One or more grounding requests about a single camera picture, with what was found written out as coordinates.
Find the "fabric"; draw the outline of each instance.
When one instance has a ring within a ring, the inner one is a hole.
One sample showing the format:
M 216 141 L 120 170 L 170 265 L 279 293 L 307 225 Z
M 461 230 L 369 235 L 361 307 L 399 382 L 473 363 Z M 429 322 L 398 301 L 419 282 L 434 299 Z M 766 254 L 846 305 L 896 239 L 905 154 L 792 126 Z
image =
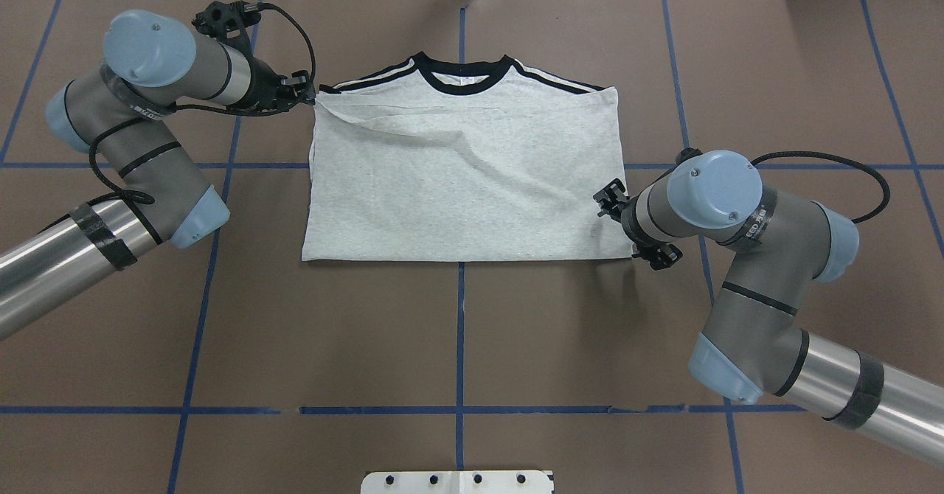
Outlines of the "fabric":
M 593 201 L 624 176 L 613 87 L 420 53 L 321 87 L 315 111 L 303 260 L 631 254 Z

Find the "white mounting plate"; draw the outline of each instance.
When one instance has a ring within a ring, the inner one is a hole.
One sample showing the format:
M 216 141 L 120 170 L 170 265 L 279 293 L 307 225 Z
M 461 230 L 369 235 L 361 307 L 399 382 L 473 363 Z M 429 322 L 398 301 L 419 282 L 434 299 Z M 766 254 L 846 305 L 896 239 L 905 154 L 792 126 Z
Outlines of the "white mounting plate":
M 519 475 L 524 483 L 519 483 Z M 361 482 L 361 494 L 553 494 L 553 477 L 542 470 L 371 473 Z

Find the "robotic arm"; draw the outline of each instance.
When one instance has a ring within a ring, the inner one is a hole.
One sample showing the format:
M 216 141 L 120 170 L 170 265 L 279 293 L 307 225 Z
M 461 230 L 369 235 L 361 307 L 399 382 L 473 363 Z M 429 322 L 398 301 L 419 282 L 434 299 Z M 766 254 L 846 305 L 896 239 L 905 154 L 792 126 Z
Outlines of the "robotic arm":
M 253 57 L 246 28 L 264 10 L 279 11 L 301 32 L 309 46 L 310 74 L 277 75 Z M 192 24 L 196 31 L 149 11 L 125 11 L 105 34 L 99 68 L 67 84 L 49 102 L 50 127 L 68 145 L 90 154 L 92 170 L 114 191 L 79 205 L 0 255 L 0 340 L 134 265 L 155 246 L 170 241 L 186 248 L 229 219 L 226 204 L 163 118 L 183 108 L 268 116 L 298 103 L 313 104 L 309 38 L 280 7 L 215 2 Z M 225 108 L 176 105 L 180 97 Z M 128 188 L 101 174 L 97 151 Z
M 737 253 L 688 363 L 695 379 L 742 403 L 775 394 L 944 467 L 944 389 L 793 324 L 812 281 L 856 258 L 853 222 L 764 184 L 735 152 L 687 149 L 677 162 L 639 195 L 617 179 L 594 199 L 653 269 L 681 259 L 670 242 L 689 236 Z

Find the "light blue joint cap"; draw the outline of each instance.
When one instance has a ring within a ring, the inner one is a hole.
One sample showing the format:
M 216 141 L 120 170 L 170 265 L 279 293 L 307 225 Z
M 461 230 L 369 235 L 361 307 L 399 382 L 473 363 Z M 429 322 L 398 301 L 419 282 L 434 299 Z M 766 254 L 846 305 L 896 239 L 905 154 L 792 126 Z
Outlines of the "light blue joint cap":
M 69 121 L 69 112 L 65 108 L 65 91 L 68 88 L 69 85 L 62 87 L 62 90 L 58 91 L 46 104 L 46 124 L 52 129 L 53 134 L 62 142 L 66 142 L 69 147 L 80 153 L 88 153 L 89 145 L 78 136 L 75 128 L 72 127 L 72 122 Z
M 731 400 L 752 404 L 764 394 L 703 333 L 698 334 L 695 352 L 692 352 L 692 359 L 688 360 L 688 370 L 702 386 Z
M 171 243 L 179 248 L 189 248 L 200 238 L 219 229 L 226 221 L 229 221 L 229 209 L 210 184 L 206 194 L 193 205 L 192 211 L 171 236 Z
M 668 204 L 700 229 L 744 223 L 763 192 L 757 168 L 744 155 L 723 149 L 682 162 L 668 178 Z
M 826 266 L 815 280 L 832 282 L 842 276 L 846 268 L 849 268 L 856 259 L 859 253 L 859 229 L 846 216 L 830 211 L 818 201 L 813 202 L 825 212 L 830 233 L 829 258 L 826 259 Z
M 165 87 L 190 71 L 196 41 L 180 21 L 145 10 L 111 20 L 105 34 L 105 62 L 122 80 L 141 87 Z

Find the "shirt neckline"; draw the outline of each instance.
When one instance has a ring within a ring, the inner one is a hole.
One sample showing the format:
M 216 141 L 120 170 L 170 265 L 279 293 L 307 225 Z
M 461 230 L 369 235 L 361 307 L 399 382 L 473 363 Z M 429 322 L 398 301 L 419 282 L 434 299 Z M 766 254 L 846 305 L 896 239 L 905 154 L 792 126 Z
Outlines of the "shirt neckline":
M 444 63 L 444 61 L 432 60 L 424 52 L 420 52 L 411 57 L 416 65 L 416 70 L 423 76 L 424 80 L 444 94 L 452 95 L 472 95 L 487 91 L 497 84 L 505 74 L 508 73 L 515 60 L 508 56 L 500 58 L 495 63 Z M 485 77 L 482 81 L 469 83 L 468 85 L 451 85 L 439 80 L 434 74 L 461 75 L 461 77 Z

